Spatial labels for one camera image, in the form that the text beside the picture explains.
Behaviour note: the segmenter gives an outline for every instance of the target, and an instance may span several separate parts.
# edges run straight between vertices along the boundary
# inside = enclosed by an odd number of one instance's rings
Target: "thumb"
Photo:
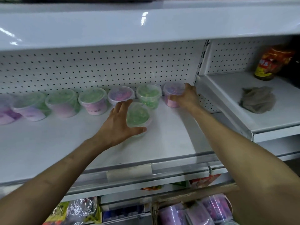
[[[146,127],[133,127],[130,128],[130,135],[135,136],[147,131]]]
[[[168,99],[177,102],[180,95],[169,95]]]

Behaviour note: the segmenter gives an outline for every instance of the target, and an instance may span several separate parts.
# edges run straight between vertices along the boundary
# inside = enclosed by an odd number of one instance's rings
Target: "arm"
[[[280,159],[227,128],[200,104],[195,86],[186,83],[181,96],[171,100],[189,111],[212,149],[241,191],[274,224],[297,224],[300,178]]]
[[[126,114],[132,100],[119,102],[92,138],[47,170],[0,200],[5,225],[40,225],[58,205],[85,168],[103,151],[146,131],[129,128]]]

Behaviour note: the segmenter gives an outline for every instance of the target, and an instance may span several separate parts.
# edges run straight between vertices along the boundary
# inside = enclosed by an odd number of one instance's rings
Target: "hand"
[[[109,117],[103,123],[99,131],[91,138],[94,144],[104,144],[105,150],[118,145],[134,135],[147,131],[146,127],[129,128],[126,123],[126,115],[132,100],[118,102],[110,112]]]
[[[182,95],[170,95],[169,99],[177,102],[180,107],[187,109],[189,112],[200,107],[196,87],[189,83],[185,83],[185,91]]]

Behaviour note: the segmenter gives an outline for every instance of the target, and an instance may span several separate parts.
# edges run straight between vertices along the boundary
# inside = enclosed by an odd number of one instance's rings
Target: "crumpled cloth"
[[[272,90],[273,88],[267,86],[243,88],[240,106],[256,114],[270,111],[276,103]]]

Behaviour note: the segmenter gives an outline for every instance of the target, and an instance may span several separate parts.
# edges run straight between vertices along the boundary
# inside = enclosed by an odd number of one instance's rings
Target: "jar with orange lid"
[[[287,50],[282,45],[272,46],[262,56],[254,76],[260,80],[272,80],[284,65],[287,65],[292,56],[293,50]]]

